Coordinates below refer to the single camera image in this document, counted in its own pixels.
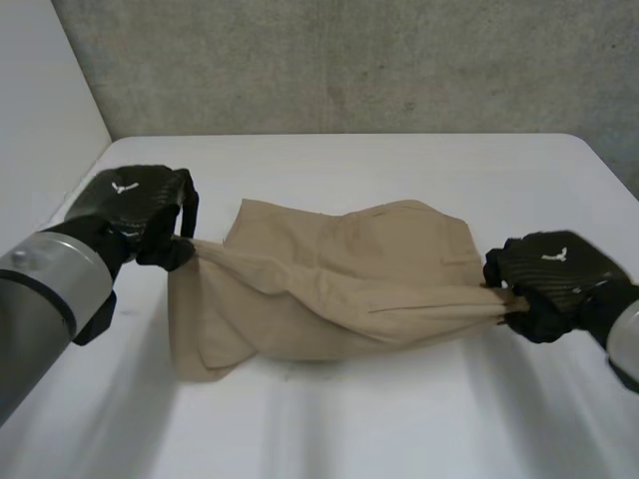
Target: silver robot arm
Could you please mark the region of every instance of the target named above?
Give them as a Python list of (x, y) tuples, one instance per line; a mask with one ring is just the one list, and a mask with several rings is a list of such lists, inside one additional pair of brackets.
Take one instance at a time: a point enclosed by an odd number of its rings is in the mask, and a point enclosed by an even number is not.
[(122, 264), (172, 271), (193, 256), (198, 204), (188, 170), (105, 170), (63, 223), (0, 257), (0, 426), (69, 343), (87, 344), (109, 327)]
[(70, 342), (109, 326), (126, 258), (96, 218), (35, 233), (0, 257), (0, 426)]

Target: robotic hand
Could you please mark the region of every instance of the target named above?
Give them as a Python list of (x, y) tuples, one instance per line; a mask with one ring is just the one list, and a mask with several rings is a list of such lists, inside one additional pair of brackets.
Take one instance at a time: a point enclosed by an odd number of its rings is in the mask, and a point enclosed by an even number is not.
[(109, 327), (125, 262), (171, 271), (191, 258), (198, 203), (187, 170), (107, 170), (63, 223), (0, 257), (0, 426), (71, 341), (87, 344)]
[(530, 304), (504, 318), (513, 331), (542, 343), (587, 330), (639, 392), (639, 286), (612, 259), (575, 233), (536, 233), (489, 251), (483, 273), (488, 286), (505, 282)]

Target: wrinkled cloth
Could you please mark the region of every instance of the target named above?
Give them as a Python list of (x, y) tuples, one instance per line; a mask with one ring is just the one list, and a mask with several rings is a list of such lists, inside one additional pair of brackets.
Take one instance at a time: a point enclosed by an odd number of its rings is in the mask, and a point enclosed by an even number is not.
[(257, 352), (337, 360), (426, 346), (524, 306), (482, 287), (465, 222), (402, 201), (341, 217), (244, 200), (223, 244), (169, 274), (173, 362), (216, 380)]

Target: beige fabric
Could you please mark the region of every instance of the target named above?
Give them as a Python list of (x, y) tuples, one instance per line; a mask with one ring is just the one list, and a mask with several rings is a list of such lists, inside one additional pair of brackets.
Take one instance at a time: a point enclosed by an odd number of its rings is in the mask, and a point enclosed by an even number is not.
[(331, 360), (414, 348), (518, 307), (480, 287), (466, 223), (415, 201), (331, 217), (246, 201), (224, 245), (169, 275), (173, 361), (223, 377), (256, 352)]

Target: table surface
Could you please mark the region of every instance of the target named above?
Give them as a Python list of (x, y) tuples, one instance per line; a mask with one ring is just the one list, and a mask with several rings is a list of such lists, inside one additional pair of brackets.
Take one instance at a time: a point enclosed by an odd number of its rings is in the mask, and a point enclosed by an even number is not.
[[(204, 240), (223, 238), (242, 198), (327, 214), (415, 199), (466, 220), (481, 253), (571, 229), (639, 277), (639, 204), (570, 136), (134, 138), (112, 145), (83, 185), (130, 164), (191, 170)], [(220, 382), (181, 384), (166, 274), (128, 265), (116, 291), (111, 329), (71, 346), (0, 429), (3, 478), (599, 479), (639, 470), (639, 397), (585, 333), (534, 345), (495, 326), (344, 362), (256, 357)]]

